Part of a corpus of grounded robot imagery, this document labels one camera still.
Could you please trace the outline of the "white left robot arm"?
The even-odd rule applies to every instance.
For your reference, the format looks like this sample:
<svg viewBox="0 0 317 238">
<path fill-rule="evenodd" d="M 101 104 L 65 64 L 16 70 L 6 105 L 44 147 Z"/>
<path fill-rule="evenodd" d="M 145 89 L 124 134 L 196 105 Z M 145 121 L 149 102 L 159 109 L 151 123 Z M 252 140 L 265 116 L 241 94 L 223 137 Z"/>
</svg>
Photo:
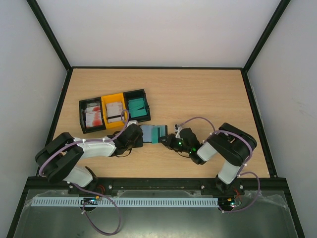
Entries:
<svg viewBox="0 0 317 238">
<path fill-rule="evenodd" d="M 96 176 L 88 167 L 78 166 L 81 159 L 92 157 L 119 157 L 132 148 L 143 146 L 143 131 L 130 124 L 124 131 L 95 139 L 72 137 L 64 132 L 35 156 L 39 175 L 50 183 L 66 181 L 80 187 L 88 186 Z"/>
</svg>

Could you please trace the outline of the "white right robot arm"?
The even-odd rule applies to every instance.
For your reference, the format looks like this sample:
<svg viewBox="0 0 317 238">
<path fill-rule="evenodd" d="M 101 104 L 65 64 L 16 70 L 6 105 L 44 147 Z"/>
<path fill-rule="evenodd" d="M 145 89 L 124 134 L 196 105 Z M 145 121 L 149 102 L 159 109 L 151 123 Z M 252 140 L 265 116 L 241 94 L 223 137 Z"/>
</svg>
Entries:
<svg viewBox="0 0 317 238">
<path fill-rule="evenodd" d="M 225 162 L 215 178 L 215 187 L 221 194 L 233 189 L 233 182 L 257 147 L 256 140 L 250 134 L 228 123 L 223 123 L 203 142 L 190 128 L 181 128 L 176 134 L 162 136 L 159 142 L 176 153 L 187 153 L 197 165 L 205 164 L 217 154 L 221 155 Z"/>
</svg>

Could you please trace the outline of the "black leather card holder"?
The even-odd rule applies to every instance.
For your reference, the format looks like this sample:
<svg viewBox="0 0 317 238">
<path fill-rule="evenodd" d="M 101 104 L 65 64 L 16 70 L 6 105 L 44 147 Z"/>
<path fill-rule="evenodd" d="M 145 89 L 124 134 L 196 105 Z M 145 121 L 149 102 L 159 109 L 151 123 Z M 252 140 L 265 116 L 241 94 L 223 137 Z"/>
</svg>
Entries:
<svg viewBox="0 0 317 238">
<path fill-rule="evenodd" d="M 143 132 L 144 143 L 160 143 L 160 138 L 167 135 L 167 125 L 141 125 L 140 128 Z"/>
</svg>

